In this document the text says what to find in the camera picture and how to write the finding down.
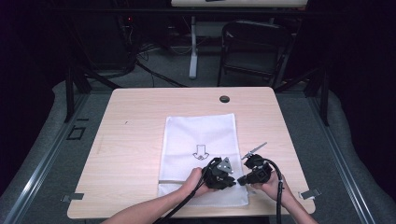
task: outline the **light wood tabletop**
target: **light wood tabletop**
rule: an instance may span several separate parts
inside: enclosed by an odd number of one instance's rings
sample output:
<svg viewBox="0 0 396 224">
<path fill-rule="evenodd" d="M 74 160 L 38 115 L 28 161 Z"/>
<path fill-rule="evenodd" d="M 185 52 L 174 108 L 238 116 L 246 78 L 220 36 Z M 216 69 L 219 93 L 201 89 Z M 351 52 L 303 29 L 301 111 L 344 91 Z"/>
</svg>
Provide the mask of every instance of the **light wood tabletop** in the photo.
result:
<svg viewBox="0 0 396 224">
<path fill-rule="evenodd" d="M 172 7 L 305 7 L 307 0 L 172 0 Z"/>
<path fill-rule="evenodd" d="M 230 102 L 222 103 L 226 95 Z M 167 117 L 235 114 L 240 154 L 263 142 L 257 151 L 274 161 L 296 198 L 308 190 L 302 167 L 272 89 L 158 88 L 117 89 L 94 139 L 75 193 L 82 200 L 70 203 L 71 218 L 111 217 L 136 203 L 157 197 L 163 132 Z M 244 174 L 249 169 L 244 166 Z M 174 217 L 267 216 L 276 202 L 260 190 L 247 187 L 249 205 L 240 207 L 182 207 Z M 309 213 L 312 200 L 299 199 Z"/>
</svg>

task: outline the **white desk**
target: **white desk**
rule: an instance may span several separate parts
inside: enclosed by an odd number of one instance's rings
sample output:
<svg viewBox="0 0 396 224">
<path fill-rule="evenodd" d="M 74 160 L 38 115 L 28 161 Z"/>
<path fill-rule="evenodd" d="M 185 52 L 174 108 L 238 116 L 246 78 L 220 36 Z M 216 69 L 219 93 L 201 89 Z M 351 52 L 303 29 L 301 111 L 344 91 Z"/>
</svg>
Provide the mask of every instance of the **white desk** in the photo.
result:
<svg viewBox="0 0 396 224">
<path fill-rule="evenodd" d="M 230 97 L 227 104 L 219 98 Z M 163 132 L 168 116 L 235 114 L 240 154 L 268 142 L 258 153 L 274 161 L 287 178 L 294 196 L 308 190 L 283 120 L 270 88 L 161 88 L 113 91 L 76 193 L 67 211 L 71 218 L 111 217 L 133 204 L 157 197 Z M 249 173 L 244 166 L 244 174 Z M 298 199 L 309 213 L 312 200 Z M 249 195 L 240 207 L 182 207 L 174 217 L 267 216 L 276 202 L 262 191 Z"/>
<path fill-rule="evenodd" d="M 172 0 L 172 7 L 305 7 L 307 0 Z M 191 79 L 197 78 L 196 22 L 191 17 Z"/>
</svg>

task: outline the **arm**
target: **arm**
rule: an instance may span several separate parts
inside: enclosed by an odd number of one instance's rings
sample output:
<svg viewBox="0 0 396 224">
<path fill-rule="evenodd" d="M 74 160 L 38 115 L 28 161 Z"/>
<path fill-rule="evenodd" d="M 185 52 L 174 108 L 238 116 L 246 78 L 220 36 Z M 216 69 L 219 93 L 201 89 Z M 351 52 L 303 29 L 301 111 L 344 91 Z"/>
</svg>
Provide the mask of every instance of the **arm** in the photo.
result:
<svg viewBox="0 0 396 224">
<path fill-rule="evenodd" d="M 202 174 L 201 168 L 194 168 L 191 171 L 190 176 L 186 182 L 180 187 L 180 189 L 164 195 L 160 198 L 156 198 L 143 203 L 135 204 L 118 212 L 113 217 L 109 218 L 104 224 L 110 223 L 153 223 L 164 213 L 170 209 L 176 207 L 181 203 L 191 192 L 195 189 Z M 202 194 L 212 191 L 206 185 L 202 185 L 197 192 L 195 197 L 201 196 Z"/>
<path fill-rule="evenodd" d="M 264 191 L 271 199 L 276 201 L 277 195 L 277 184 L 278 178 L 276 172 L 271 173 L 271 177 L 267 183 L 253 184 L 251 187 L 254 189 L 261 189 Z M 313 224 L 317 223 L 303 208 L 303 206 L 297 201 L 297 199 L 291 193 L 288 183 L 286 182 L 285 176 L 283 176 L 283 192 L 282 192 L 282 206 L 288 210 L 291 216 L 297 223 Z"/>
</svg>

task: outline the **chair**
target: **chair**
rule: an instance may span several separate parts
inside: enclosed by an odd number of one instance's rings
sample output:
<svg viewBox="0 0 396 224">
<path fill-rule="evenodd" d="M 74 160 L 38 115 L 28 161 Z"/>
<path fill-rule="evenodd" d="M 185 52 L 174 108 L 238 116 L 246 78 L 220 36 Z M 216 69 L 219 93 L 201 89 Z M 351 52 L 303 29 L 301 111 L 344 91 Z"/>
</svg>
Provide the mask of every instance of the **chair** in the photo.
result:
<svg viewBox="0 0 396 224">
<path fill-rule="evenodd" d="M 291 45 L 286 28 L 263 22 L 231 21 L 222 29 L 218 86 L 222 71 L 262 77 L 274 87 Z"/>
</svg>

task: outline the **person's left hand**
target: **person's left hand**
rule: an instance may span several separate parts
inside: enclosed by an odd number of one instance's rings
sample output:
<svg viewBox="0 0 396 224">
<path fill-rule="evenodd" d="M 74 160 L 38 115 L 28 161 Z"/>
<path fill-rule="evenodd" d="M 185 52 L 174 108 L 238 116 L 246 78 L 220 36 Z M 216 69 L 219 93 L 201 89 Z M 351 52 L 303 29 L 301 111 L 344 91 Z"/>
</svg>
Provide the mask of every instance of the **person's left hand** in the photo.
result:
<svg viewBox="0 0 396 224">
<path fill-rule="evenodd" d="M 197 167 L 191 170 L 191 173 L 189 177 L 187 178 L 186 182 L 180 187 L 179 190 L 184 192 L 186 195 L 189 195 L 192 193 L 192 191 L 195 189 L 195 187 L 198 184 L 198 181 L 200 180 L 202 175 L 202 168 Z M 194 197 L 199 197 L 205 193 L 208 192 L 213 192 L 215 191 L 214 189 L 210 189 L 207 187 L 207 185 L 203 184 L 198 190 L 195 192 Z"/>
</svg>

